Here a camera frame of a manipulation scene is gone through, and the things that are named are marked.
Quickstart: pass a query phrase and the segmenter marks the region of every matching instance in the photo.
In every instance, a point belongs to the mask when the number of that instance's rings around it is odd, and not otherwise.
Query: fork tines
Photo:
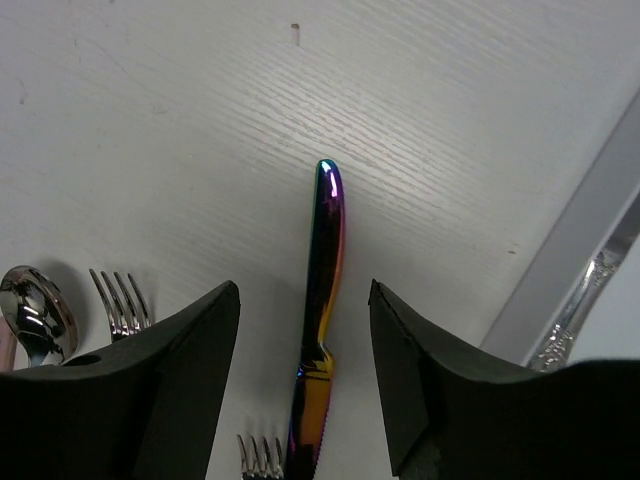
[[[249,437],[248,443],[249,451],[245,448],[242,437],[238,435],[242,480],[280,480],[284,478],[282,446],[279,439],[275,439],[275,457],[271,455],[271,448],[265,437],[262,437],[260,447],[253,436]]]
[[[116,283],[124,297],[124,303],[120,298],[120,294],[113,286],[113,282],[109,278],[106,272],[100,272],[102,280],[109,294],[105,292],[102,287],[100,277],[93,269],[89,269],[91,278],[96,284],[104,309],[107,312],[109,319],[109,326],[111,327],[111,341],[117,342],[130,335],[138,333],[147,327],[150,327],[153,321],[149,318],[149,308],[144,300],[144,297],[140,293],[138,284],[133,279],[130,273],[127,274],[131,288],[133,289],[134,296],[129,293],[129,289],[125,285],[122,277],[118,272],[113,272],[113,276],[116,279]]]

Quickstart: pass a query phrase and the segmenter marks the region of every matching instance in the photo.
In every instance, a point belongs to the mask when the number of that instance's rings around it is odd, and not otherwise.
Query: knife handle
[[[340,171],[333,160],[321,160],[316,169],[303,349],[324,343],[342,273],[344,231],[344,191]]]

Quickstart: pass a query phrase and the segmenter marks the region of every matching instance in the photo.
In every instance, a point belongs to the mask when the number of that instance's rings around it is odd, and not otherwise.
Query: spoon
[[[78,348],[76,322],[62,293],[37,268],[21,265],[0,283],[0,309],[29,367],[59,365]]]

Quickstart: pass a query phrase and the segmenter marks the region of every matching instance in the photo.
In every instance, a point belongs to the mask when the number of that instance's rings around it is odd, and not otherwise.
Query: knife
[[[286,480],[311,480],[315,474],[333,379],[333,357],[324,346],[324,339],[338,293],[345,244],[344,191],[335,162],[318,163],[315,183],[300,365],[285,459]]]

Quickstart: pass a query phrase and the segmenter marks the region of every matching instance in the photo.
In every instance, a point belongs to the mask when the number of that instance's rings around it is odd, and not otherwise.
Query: black plastic part
[[[640,362],[540,374],[465,343],[375,281],[370,313],[394,476],[640,478]]]
[[[205,478],[239,315],[227,282],[66,366],[0,374],[0,478]]]

